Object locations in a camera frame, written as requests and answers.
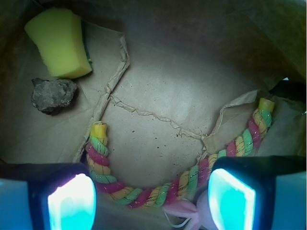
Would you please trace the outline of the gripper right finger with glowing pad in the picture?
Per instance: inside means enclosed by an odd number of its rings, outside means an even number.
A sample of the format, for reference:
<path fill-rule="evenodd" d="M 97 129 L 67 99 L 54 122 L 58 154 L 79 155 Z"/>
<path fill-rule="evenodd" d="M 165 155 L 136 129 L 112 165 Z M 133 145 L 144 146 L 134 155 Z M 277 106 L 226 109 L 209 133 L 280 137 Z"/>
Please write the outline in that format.
<path fill-rule="evenodd" d="M 307 160 L 222 157 L 213 166 L 208 202 L 220 230 L 305 230 Z"/>

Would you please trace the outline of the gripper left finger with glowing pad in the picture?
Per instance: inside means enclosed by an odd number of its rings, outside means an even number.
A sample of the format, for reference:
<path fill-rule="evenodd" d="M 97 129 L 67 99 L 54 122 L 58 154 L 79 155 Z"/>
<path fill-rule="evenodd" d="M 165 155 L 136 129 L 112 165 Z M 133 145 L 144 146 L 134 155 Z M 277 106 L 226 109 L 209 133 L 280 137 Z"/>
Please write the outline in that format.
<path fill-rule="evenodd" d="M 2 230 L 90 230 L 96 189 L 82 163 L 3 164 Z"/>

